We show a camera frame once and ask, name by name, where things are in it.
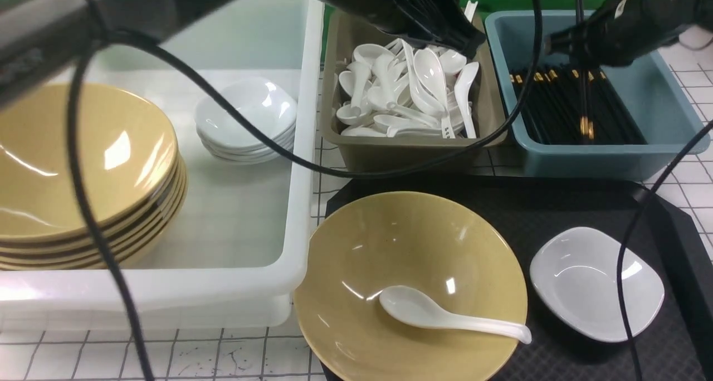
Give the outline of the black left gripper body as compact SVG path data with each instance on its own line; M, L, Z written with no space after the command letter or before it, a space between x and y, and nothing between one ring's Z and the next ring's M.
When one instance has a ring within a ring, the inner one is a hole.
M429 45L476 56L487 37L460 9L460 0L319 0L364 19L415 48Z

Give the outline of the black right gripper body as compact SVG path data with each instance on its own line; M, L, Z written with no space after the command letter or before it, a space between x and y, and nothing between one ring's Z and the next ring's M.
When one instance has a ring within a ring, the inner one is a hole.
M605 0L575 26L551 33L545 51L586 66L629 66L692 26L710 32L711 7L712 0Z

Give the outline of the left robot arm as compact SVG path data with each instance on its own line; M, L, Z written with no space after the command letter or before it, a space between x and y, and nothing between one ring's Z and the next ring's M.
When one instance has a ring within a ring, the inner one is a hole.
M79 58L111 30L162 43L234 0L2 0L2 105ZM457 0L318 0L414 47L436 45L472 58L486 40Z

